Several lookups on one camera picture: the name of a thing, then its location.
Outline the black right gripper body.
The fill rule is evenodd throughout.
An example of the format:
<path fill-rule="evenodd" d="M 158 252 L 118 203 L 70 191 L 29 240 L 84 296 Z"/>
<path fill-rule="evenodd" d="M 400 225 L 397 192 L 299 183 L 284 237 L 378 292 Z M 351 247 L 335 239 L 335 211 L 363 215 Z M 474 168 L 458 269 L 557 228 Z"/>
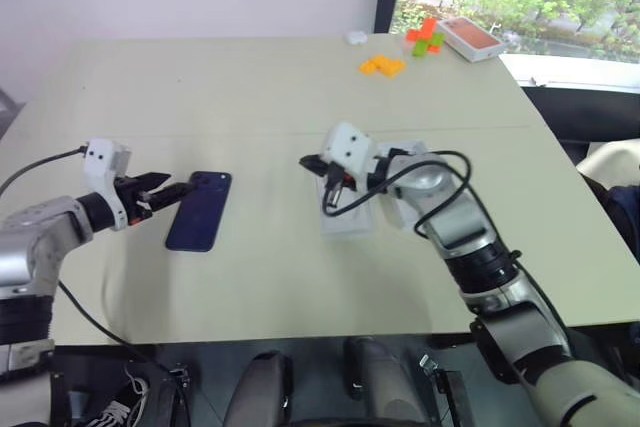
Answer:
<path fill-rule="evenodd" d="M 328 191 L 334 191 L 342 188 L 356 192 L 356 179 L 347 173 L 344 167 L 335 162 L 330 162 L 327 168 L 326 189 Z"/>

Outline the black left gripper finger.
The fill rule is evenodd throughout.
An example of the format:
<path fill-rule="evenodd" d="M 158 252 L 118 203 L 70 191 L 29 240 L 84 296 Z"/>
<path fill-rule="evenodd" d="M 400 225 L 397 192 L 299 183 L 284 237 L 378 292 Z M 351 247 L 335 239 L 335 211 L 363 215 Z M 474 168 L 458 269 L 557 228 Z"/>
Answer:
<path fill-rule="evenodd" d="M 181 202 L 194 190 L 190 182 L 177 182 L 155 192 L 143 192 L 140 201 L 150 210 L 162 210 L 173 204 Z"/>
<path fill-rule="evenodd" d="M 142 192 L 151 192 L 159 188 L 171 177 L 170 174 L 160 172 L 147 172 L 135 177 L 136 189 Z"/>

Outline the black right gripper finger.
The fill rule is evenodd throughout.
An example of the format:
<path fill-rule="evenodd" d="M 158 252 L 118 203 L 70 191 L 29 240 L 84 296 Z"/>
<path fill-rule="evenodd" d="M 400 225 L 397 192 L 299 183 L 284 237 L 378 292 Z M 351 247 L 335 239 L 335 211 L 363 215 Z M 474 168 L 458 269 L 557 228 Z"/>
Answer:
<path fill-rule="evenodd" d="M 323 194 L 323 212 L 329 213 L 338 208 L 338 203 L 344 188 L 344 181 L 341 179 L 327 178 Z"/>
<path fill-rule="evenodd" d="M 314 175 L 326 175 L 329 170 L 329 164 L 318 154 L 309 154 L 301 157 L 299 165 Z"/>

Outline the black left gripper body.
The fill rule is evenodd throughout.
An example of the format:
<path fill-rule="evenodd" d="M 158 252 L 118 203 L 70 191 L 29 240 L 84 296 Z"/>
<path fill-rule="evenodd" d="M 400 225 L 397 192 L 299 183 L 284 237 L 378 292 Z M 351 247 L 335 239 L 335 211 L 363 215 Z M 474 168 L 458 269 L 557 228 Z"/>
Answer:
<path fill-rule="evenodd" d="M 128 224 L 138 224 L 152 217 L 152 211 L 143 205 L 142 194 L 150 190 L 142 176 L 117 177 L 116 194 L 126 213 Z"/>

